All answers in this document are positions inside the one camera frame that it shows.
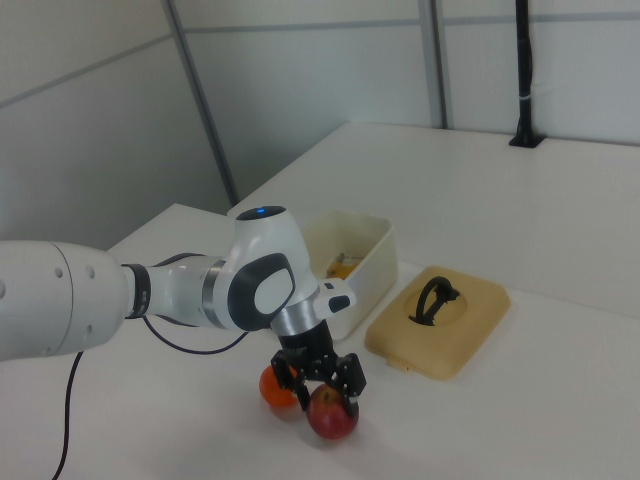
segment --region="metal pole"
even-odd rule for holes
[[[529,0],[516,0],[516,29],[518,33],[518,82],[520,86],[520,120],[516,136],[509,142],[514,147],[535,148],[544,135],[533,132],[531,121],[531,80],[533,53],[529,37]]]

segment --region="black cable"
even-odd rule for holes
[[[151,330],[151,333],[153,333],[156,337],[158,337],[158,339],[162,343],[165,343],[166,345],[169,345],[171,348],[175,348],[176,350],[180,350],[181,352],[191,353],[192,355],[215,355],[217,353],[226,352],[227,350],[230,350],[231,348],[233,348],[237,344],[239,344],[242,341],[242,339],[249,334],[249,332],[244,332],[242,335],[240,335],[238,338],[236,338],[229,345],[227,345],[226,347],[219,348],[217,350],[209,350],[209,351],[190,350],[188,348],[180,347],[180,346],[176,345],[175,343],[171,343],[169,340],[167,340],[162,335],[160,335],[158,333],[158,331],[155,328],[153,328],[153,326],[151,325],[151,322],[149,322],[149,319],[146,317],[146,315],[144,317],[142,317],[142,319],[144,320],[144,323],[147,324],[147,327],[149,327],[149,330]]]
[[[64,467],[64,462],[67,460],[67,451],[69,450],[69,417],[71,411],[71,387],[73,387],[73,377],[76,376],[76,370],[78,369],[78,363],[84,352],[80,352],[76,355],[76,359],[73,361],[71,367],[71,373],[69,374],[69,381],[67,382],[67,395],[64,400],[64,445],[62,447],[62,457],[60,458],[60,465],[58,470],[53,476],[53,480],[57,480]]]
[[[210,350],[210,351],[190,350],[188,348],[183,348],[176,345],[175,343],[170,342],[169,340],[164,338],[162,335],[160,335],[155,328],[153,328],[153,326],[151,325],[151,323],[149,322],[146,316],[142,318],[144,319],[144,323],[147,324],[147,327],[149,327],[149,330],[151,330],[151,332],[156,337],[158,337],[163,343],[169,345],[171,348],[175,348],[176,350],[180,350],[181,352],[191,353],[193,355],[215,355],[217,353],[226,352],[227,350],[230,350],[233,347],[235,347],[238,343],[242,341],[244,337],[246,337],[249,334],[249,332],[244,332],[242,335],[240,335],[237,339],[235,339],[229,345],[227,345],[226,347],[219,348],[217,350]],[[62,469],[64,468],[64,464],[67,460],[67,452],[69,450],[69,417],[71,416],[71,388],[73,387],[73,379],[76,376],[78,363],[80,363],[80,358],[82,358],[83,353],[84,352],[80,352],[76,355],[76,359],[73,361],[73,366],[71,367],[71,373],[69,374],[69,381],[67,382],[67,395],[64,401],[64,444],[62,447],[62,456],[60,458],[60,464],[58,465],[58,470],[56,471],[52,480],[58,480],[58,478],[60,477],[60,473],[62,473]]]

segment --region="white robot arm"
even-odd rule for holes
[[[316,279],[309,263],[283,207],[239,215],[224,258],[185,254],[153,267],[121,266],[106,252],[65,243],[0,242],[0,361],[83,351],[108,341],[123,319],[144,315],[269,328],[283,347],[272,359],[278,381],[303,409],[305,379],[331,384],[357,409],[366,383],[360,364],[335,354],[324,321],[355,298],[342,280]]]

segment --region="white table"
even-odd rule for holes
[[[266,332],[203,358],[129,321],[80,363],[62,478],[637,478],[640,322],[621,313],[640,285],[640,149],[545,140],[531,152],[506,140],[347,125],[230,212],[283,204],[304,224],[340,207],[396,225],[399,281],[336,345],[360,356],[369,382],[352,436],[326,444],[297,410],[264,406],[258,377],[278,348]],[[232,226],[174,206],[112,253],[222,254]],[[500,281],[512,301],[448,382],[400,373],[363,346],[367,325],[430,264]],[[194,348],[236,336],[156,323]],[[0,364],[0,478],[52,476],[72,360]]]

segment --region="apple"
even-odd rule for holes
[[[295,377],[297,372],[289,367],[291,373]],[[273,367],[269,365],[260,375],[260,383],[258,384],[262,398],[272,407],[290,407],[298,403],[298,399],[290,390],[280,388],[278,379],[273,371]]]
[[[353,417],[347,415],[342,394],[322,384],[311,394],[307,420],[322,438],[338,440],[353,431],[358,423],[358,414]]]

